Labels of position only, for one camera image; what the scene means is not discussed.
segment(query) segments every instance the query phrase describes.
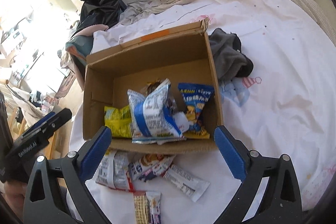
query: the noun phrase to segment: gray cloth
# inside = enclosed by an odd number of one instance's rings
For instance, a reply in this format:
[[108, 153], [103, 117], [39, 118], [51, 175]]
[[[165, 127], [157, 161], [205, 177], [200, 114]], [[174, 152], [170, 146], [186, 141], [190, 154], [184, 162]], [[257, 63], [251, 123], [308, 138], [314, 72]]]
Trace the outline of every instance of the gray cloth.
[[253, 63], [241, 53], [242, 44], [236, 34], [217, 28], [209, 36], [209, 41], [219, 81], [250, 75]]

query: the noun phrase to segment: white snack wrapper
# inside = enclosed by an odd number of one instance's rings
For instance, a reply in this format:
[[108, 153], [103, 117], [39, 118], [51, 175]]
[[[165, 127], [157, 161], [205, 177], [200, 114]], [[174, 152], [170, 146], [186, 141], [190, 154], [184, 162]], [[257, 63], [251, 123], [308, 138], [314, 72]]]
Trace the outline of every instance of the white snack wrapper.
[[181, 129], [184, 129], [185, 120], [179, 114], [177, 120], [181, 121], [181, 124], [177, 125], [167, 107], [169, 88], [170, 81], [166, 79], [147, 97], [133, 90], [127, 91], [133, 143], [163, 143], [172, 139], [184, 139]]
[[149, 201], [151, 224], [161, 224], [160, 200], [161, 193], [157, 191], [146, 191], [146, 197]]
[[108, 150], [99, 164], [96, 183], [111, 189], [133, 192], [128, 165], [127, 152]]
[[155, 176], [161, 175], [172, 163], [174, 157], [175, 155], [166, 156], [161, 154], [146, 154], [142, 156], [139, 160], [129, 165], [129, 173], [132, 181], [142, 178], [143, 176], [146, 181], [150, 180], [149, 177], [152, 179]]
[[174, 184], [193, 202], [196, 202], [210, 185], [210, 182], [193, 176], [175, 164], [168, 168], [163, 178]]

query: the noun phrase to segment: snack bar wrapper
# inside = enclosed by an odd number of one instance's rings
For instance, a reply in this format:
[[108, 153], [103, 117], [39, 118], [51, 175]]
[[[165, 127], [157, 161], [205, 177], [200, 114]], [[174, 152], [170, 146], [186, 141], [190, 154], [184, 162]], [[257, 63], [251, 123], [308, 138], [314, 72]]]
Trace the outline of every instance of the snack bar wrapper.
[[172, 164], [162, 177], [174, 184], [193, 202], [196, 202], [210, 185], [210, 182], [193, 176], [175, 164]]
[[162, 175], [173, 162], [175, 155], [146, 154], [129, 165], [130, 177], [133, 180], [151, 180]]
[[188, 130], [188, 119], [181, 112], [171, 115], [167, 107], [169, 79], [164, 80], [147, 97], [128, 90], [131, 110], [133, 136], [132, 142], [139, 144], [184, 140], [183, 133]]
[[136, 224], [161, 224], [160, 192], [136, 191], [133, 198]]
[[189, 121], [189, 131], [183, 135], [187, 139], [209, 139], [202, 121], [202, 110], [214, 92], [210, 85], [179, 83], [178, 89], [187, 106], [186, 117]]
[[131, 125], [132, 117], [129, 105], [118, 109], [115, 107], [104, 107], [105, 126], [111, 129], [115, 138], [132, 138]]
[[99, 164], [96, 183], [115, 190], [134, 192], [128, 165], [127, 152], [107, 150]]

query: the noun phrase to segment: metal screw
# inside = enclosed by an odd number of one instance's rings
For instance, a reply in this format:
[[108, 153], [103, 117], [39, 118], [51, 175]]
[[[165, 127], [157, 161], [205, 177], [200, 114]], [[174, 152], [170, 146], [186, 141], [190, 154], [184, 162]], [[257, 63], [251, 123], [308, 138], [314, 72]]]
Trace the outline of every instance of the metal screw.
[[252, 157], [254, 157], [254, 158], [257, 158], [257, 157], [259, 156], [259, 153], [258, 153], [258, 151], [252, 150], [252, 151], [250, 152], [250, 155], [251, 155]]
[[75, 157], [76, 156], [76, 151], [70, 151], [69, 153], [68, 153], [68, 157], [69, 158], [73, 158], [73, 157]]
[[291, 158], [288, 156], [288, 155], [286, 155], [286, 154], [284, 154], [284, 155], [282, 155], [282, 158], [283, 158], [283, 160], [285, 160], [285, 161], [289, 161]]
[[44, 156], [39, 156], [39, 157], [37, 158], [37, 161], [38, 161], [38, 162], [44, 161]]

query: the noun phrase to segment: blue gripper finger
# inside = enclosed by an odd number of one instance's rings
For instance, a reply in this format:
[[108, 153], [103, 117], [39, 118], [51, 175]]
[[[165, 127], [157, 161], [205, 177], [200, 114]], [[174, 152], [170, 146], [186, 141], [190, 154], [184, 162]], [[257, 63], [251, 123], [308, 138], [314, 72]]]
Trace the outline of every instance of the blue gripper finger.
[[92, 179], [106, 150], [109, 148], [111, 141], [111, 129], [108, 127], [101, 127], [93, 139], [86, 142], [78, 151], [78, 177], [82, 183]]
[[235, 145], [232, 143], [236, 140], [224, 126], [220, 126], [215, 129], [214, 139], [233, 177], [243, 182], [246, 178], [246, 163]]

